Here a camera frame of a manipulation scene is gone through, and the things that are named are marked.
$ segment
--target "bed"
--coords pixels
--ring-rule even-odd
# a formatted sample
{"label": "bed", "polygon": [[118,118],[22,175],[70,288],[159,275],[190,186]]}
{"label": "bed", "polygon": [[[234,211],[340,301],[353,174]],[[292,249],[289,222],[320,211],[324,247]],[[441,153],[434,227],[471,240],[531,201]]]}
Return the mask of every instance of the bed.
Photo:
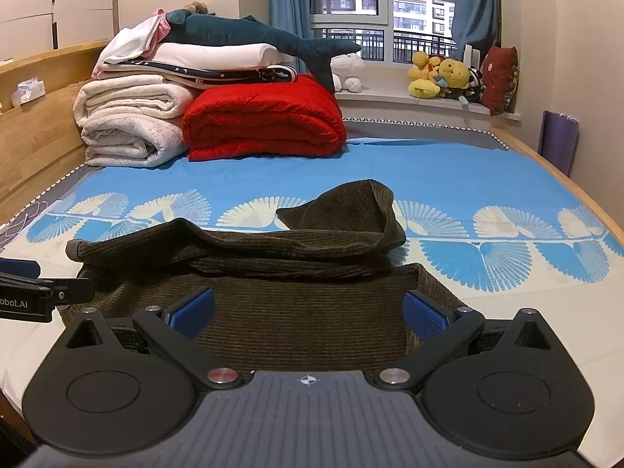
{"label": "bed", "polygon": [[[75,276],[80,264],[64,253],[72,238],[110,239],[179,216],[210,230],[281,230],[277,208],[373,178],[394,192],[408,236],[395,262],[422,263],[487,317],[539,309],[595,395],[581,452],[601,468],[624,457],[624,232],[568,178],[503,131],[379,120],[347,120],[350,139],[330,158],[91,169],[71,104],[103,46],[0,67],[5,107],[10,87],[33,74],[48,92],[0,117],[2,257],[36,259],[42,276]],[[51,324],[0,321],[0,386],[18,410],[62,329],[58,314]]]}

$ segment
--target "blue gripper pad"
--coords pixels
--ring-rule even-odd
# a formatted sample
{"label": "blue gripper pad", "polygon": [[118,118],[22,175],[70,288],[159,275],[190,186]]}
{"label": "blue gripper pad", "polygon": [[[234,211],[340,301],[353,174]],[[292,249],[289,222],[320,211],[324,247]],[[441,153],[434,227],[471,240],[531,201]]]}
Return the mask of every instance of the blue gripper pad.
{"label": "blue gripper pad", "polygon": [[165,321],[182,336],[193,340],[212,321],[215,315],[214,301],[211,289],[199,289],[167,308],[164,311],[168,315]]}
{"label": "blue gripper pad", "polygon": [[0,273],[35,279],[39,277],[41,268],[35,260],[17,260],[0,257]]}
{"label": "blue gripper pad", "polygon": [[453,318],[452,312],[417,290],[411,290],[403,298],[403,320],[420,341],[440,334]]}

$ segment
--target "grey textured surface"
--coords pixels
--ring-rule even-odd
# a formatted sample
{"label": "grey textured surface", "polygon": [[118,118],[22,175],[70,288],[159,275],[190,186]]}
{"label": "grey textured surface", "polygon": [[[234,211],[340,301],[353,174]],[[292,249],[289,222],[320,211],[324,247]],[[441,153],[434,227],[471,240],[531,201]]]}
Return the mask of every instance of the grey textured surface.
{"label": "grey textured surface", "polygon": [[245,387],[208,394],[173,436],[115,459],[40,448],[23,468],[587,468],[575,454],[498,461],[445,440],[412,397],[362,373],[258,371]]}
{"label": "grey textured surface", "polygon": [[372,137],[383,139],[425,139],[456,142],[485,149],[509,149],[494,135],[472,128],[458,128],[437,124],[419,124],[405,121],[358,120],[346,118],[349,139]]}

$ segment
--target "red folded blanket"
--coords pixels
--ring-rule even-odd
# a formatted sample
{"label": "red folded blanket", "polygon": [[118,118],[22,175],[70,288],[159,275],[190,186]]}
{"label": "red folded blanket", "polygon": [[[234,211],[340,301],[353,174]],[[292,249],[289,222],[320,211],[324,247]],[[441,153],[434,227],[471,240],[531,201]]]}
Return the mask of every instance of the red folded blanket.
{"label": "red folded blanket", "polygon": [[246,154],[325,156],[344,144],[336,98],[309,74],[292,83],[217,86],[182,119],[190,161]]}

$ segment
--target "wooden bed frame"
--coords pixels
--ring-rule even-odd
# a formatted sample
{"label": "wooden bed frame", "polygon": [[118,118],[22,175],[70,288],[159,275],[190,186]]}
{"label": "wooden bed frame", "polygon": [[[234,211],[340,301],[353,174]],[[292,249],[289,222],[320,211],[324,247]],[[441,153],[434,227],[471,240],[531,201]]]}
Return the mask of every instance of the wooden bed frame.
{"label": "wooden bed frame", "polygon": [[[58,179],[84,162],[84,144],[74,121],[76,95],[106,41],[50,51],[0,67],[0,226]],[[38,76],[46,95],[15,109],[11,93],[18,82]],[[581,200],[624,245],[624,231],[571,179],[559,172],[526,144],[504,130],[493,129],[500,140],[529,156]],[[0,416],[24,436],[29,432],[21,417],[3,400]],[[617,465],[624,468],[624,462]]]}

